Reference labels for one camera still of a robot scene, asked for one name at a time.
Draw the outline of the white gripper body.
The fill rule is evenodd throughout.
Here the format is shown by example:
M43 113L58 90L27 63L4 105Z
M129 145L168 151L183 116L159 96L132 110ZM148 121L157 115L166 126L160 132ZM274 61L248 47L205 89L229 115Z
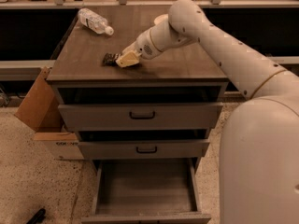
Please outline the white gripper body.
M136 39L135 49L141 54L143 59L147 60L151 60L161 54L154 46L149 31L145 31Z

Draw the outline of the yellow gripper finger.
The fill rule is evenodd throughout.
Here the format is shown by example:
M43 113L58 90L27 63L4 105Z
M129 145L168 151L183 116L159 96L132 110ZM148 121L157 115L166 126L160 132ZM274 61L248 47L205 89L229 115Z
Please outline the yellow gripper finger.
M124 55L130 51L134 51L136 50L135 48L135 42L133 42L131 45L129 45L128 47L126 47L122 52L121 52L121 55Z
M117 60L116 64L121 67L128 67L139 63L141 54L135 50L130 50L125 54L121 55Z

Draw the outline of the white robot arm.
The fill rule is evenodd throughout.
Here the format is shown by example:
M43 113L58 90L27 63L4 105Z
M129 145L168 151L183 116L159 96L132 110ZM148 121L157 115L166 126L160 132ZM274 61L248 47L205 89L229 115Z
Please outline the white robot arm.
M299 77L212 24L191 0L177 0L117 63L189 42L201 45L246 99L221 133L221 224L299 224Z

